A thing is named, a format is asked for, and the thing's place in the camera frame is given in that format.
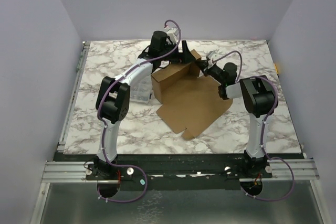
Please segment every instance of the white wall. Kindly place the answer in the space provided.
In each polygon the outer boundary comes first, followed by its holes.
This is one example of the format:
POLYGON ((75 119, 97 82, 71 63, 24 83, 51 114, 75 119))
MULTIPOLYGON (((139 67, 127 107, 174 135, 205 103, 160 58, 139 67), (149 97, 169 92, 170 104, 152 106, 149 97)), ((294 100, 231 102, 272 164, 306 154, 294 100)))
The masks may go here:
POLYGON ((304 151, 336 223, 336 0, 293 0, 269 47, 304 151))
POLYGON ((60 0, 0 0, 0 220, 29 223, 81 40, 60 0))
POLYGON ((150 38, 176 20, 184 39, 270 39, 292 0, 62 0, 83 40, 150 38))

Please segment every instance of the white marble surface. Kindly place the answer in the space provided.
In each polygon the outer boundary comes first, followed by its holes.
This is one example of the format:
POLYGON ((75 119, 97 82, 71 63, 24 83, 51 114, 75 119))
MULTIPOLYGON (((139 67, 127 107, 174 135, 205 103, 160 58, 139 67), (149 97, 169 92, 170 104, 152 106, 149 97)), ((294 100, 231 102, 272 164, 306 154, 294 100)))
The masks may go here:
MULTIPOLYGON (((99 146, 101 125, 95 109, 101 80, 116 76, 135 61, 149 41, 96 41, 88 53, 75 111, 66 139, 65 154, 95 154, 99 146)), ((270 153, 300 153, 300 146, 289 111, 282 94, 274 64, 262 41, 188 41, 190 50, 201 56, 209 51, 225 54, 239 50, 243 55, 242 78, 265 74, 279 90, 279 105, 275 110, 268 133, 267 151, 270 153)), ((220 61, 222 67, 233 55, 220 61)), ((122 121, 118 138, 118 153, 179 154, 179 153, 242 153, 247 144, 249 116, 243 99, 233 105, 197 138, 186 141, 173 133, 157 116, 160 103, 152 97, 148 105, 131 102, 129 113, 122 121)))

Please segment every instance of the brown cardboard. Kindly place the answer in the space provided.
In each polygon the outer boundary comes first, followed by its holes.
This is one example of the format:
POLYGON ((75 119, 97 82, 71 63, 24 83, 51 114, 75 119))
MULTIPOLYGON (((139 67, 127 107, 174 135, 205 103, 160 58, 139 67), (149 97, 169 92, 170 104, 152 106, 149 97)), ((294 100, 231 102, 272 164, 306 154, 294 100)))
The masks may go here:
MULTIPOLYGON (((193 56, 200 55, 193 50, 193 56)), ((194 64, 169 65, 152 75, 155 97, 163 104, 157 114, 174 133, 183 132, 186 140, 193 139, 227 111, 232 100, 218 95, 218 82, 211 77, 198 78, 194 64)))

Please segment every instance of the cable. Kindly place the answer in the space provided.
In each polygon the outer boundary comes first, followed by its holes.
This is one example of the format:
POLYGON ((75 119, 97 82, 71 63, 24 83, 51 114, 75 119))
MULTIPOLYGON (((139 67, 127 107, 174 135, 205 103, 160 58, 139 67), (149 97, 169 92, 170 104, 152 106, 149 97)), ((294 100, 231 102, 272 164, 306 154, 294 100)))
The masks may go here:
POLYGON ((248 196, 250 198, 253 198, 253 199, 257 199, 257 200, 261 200, 261 201, 267 201, 267 202, 280 201, 280 200, 288 198, 289 195, 291 195, 291 193, 294 191, 294 188, 295 188, 295 177, 294 177, 294 172, 293 172, 292 168, 290 167, 290 165, 285 160, 283 160, 281 157, 272 157, 271 158, 268 155, 268 153, 266 152, 265 147, 264 147, 264 131, 265 131, 265 124, 264 124, 264 122, 273 113, 275 107, 277 106, 277 103, 278 103, 278 90, 277 90, 277 88, 275 87, 275 85, 270 80, 268 80, 268 79, 266 79, 264 77, 261 77, 261 76, 252 76, 251 78, 258 78, 258 79, 261 79, 263 81, 266 81, 268 84, 270 84, 272 86, 272 89, 274 90, 274 93, 275 93, 274 104, 273 104, 272 108, 269 110, 269 112, 266 114, 265 118, 262 121, 263 125, 261 127, 260 147, 261 147, 261 150, 263 151, 263 153, 265 154, 265 156, 267 157, 268 160, 270 160, 270 161, 271 160, 280 160, 285 165, 287 165, 287 167, 290 170, 290 173, 292 175, 292 186, 291 186, 290 190, 284 196, 282 196, 282 197, 280 197, 278 199, 265 199, 265 198, 256 197, 256 196, 253 196, 253 195, 247 193, 243 188, 242 188, 242 191, 245 193, 246 196, 248 196))
POLYGON ((145 64, 145 63, 148 63, 148 62, 151 62, 151 61, 155 61, 155 60, 162 59, 162 58, 164 58, 164 57, 170 55, 172 52, 174 52, 174 51, 178 48, 178 45, 179 45, 180 42, 181 42, 181 29, 180 29, 179 25, 178 25, 175 21, 173 21, 173 20, 171 20, 171 19, 166 20, 166 22, 164 23, 164 27, 167 26, 167 23, 168 23, 168 22, 172 22, 172 23, 174 23, 174 25, 175 25, 175 26, 177 27, 177 29, 179 30, 179 31, 178 31, 178 42, 176 43, 176 46, 175 46, 170 52, 168 52, 168 53, 166 53, 166 54, 164 54, 164 55, 162 55, 162 56, 159 56, 159 57, 156 57, 156 58, 153 58, 153 59, 150 59, 150 60, 143 61, 143 62, 141 62, 139 65, 134 65, 134 66, 133 66, 132 68, 130 68, 130 69, 129 69, 129 70, 128 70, 128 71, 127 71, 121 78, 119 78, 119 79, 116 80, 114 83, 112 83, 112 85, 106 90, 104 96, 102 97, 102 99, 101 99, 101 101, 100 101, 100 103, 99 103, 98 112, 97 112, 97 118, 98 118, 100 121, 102 121, 102 122, 104 123, 104 128, 103 128, 103 131, 102 131, 102 134, 101 134, 101 147, 102 147, 102 152, 103 152, 103 155, 104 155, 104 158, 105 158, 106 162, 107 162, 109 165, 113 166, 113 167, 131 167, 131 168, 137 169, 137 170, 139 170, 139 171, 142 173, 142 175, 144 176, 144 180, 145 180, 145 186, 144 186, 144 188, 143 188, 142 193, 141 193, 139 196, 135 197, 134 199, 129 199, 129 200, 116 200, 116 199, 104 198, 104 197, 102 197, 102 196, 100 195, 100 191, 99 191, 99 187, 98 187, 97 192, 98 192, 98 194, 99 194, 99 198, 102 198, 102 199, 104 199, 104 200, 106 200, 106 201, 117 202, 117 203, 130 203, 130 202, 134 202, 134 201, 140 199, 142 196, 144 196, 144 194, 145 194, 145 192, 146 192, 146 190, 147 190, 147 183, 148 183, 148 181, 147 181, 146 173, 145 173, 145 172, 143 171, 143 169, 141 169, 140 167, 135 166, 135 165, 117 165, 117 164, 113 164, 113 163, 111 163, 111 161, 109 161, 109 159, 108 159, 108 157, 107 157, 107 154, 106 154, 106 151, 105 151, 105 142, 104 142, 104 137, 105 137, 106 128, 107 128, 107 125, 108 125, 108 124, 107 124, 106 120, 104 120, 103 118, 100 117, 100 111, 101 111, 101 108, 102 108, 102 106, 103 106, 103 103, 104 103, 106 97, 109 95, 111 89, 112 89, 118 82, 120 82, 120 81, 122 81, 123 79, 125 79, 126 76, 128 76, 133 70, 135 70, 136 68, 138 68, 139 66, 141 66, 141 65, 143 65, 143 64, 145 64))
POLYGON ((216 62, 218 62, 218 61, 224 59, 225 57, 227 57, 227 56, 233 54, 234 52, 236 52, 237 54, 239 54, 239 57, 240 57, 239 73, 238 73, 238 75, 237 75, 236 82, 235 82, 235 83, 237 83, 238 80, 239 80, 240 74, 242 73, 242 67, 243 67, 243 57, 242 57, 242 54, 241 54, 239 51, 234 50, 234 51, 228 52, 226 55, 223 55, 223 56, 221 56, 219 59, 214 60, 213 63, 216 63, 216 62))

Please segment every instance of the marble table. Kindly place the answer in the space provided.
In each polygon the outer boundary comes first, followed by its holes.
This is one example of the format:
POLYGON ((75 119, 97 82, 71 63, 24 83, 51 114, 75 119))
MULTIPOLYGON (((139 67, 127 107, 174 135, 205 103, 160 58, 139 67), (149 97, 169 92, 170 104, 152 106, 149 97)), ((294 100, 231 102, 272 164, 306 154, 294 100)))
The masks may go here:
MULTIPOLYGON (((101 124, 95 109, 101 80, 116 76, 135 61, 149 45, 148 40, 94 41, 91 43, 81 79, 74 113, 66 138, 65 154, 95 154, 99 147, 101 124)), ((188 41, 202 57, 210 51, 225 54, 239 50, 243 55, 242 78, 265 74, 279 90, 279 105, 270 123, 267 151, 270 153, 300 153, 300 145, 282 93, 280 82, 266 41, 188 41)), ((239 65, 232 55, 220 61, 239 65)), ((148 105, 130 103, 129 113, 122 121, 118 138, 118 153, 129 154, 191 154, 242 153, 248 141, 249 116, 243 99, 234 99, 230 109, 197 138, 186 141, 175 134, 159 118, 160 103, 152 97, 148 105)))

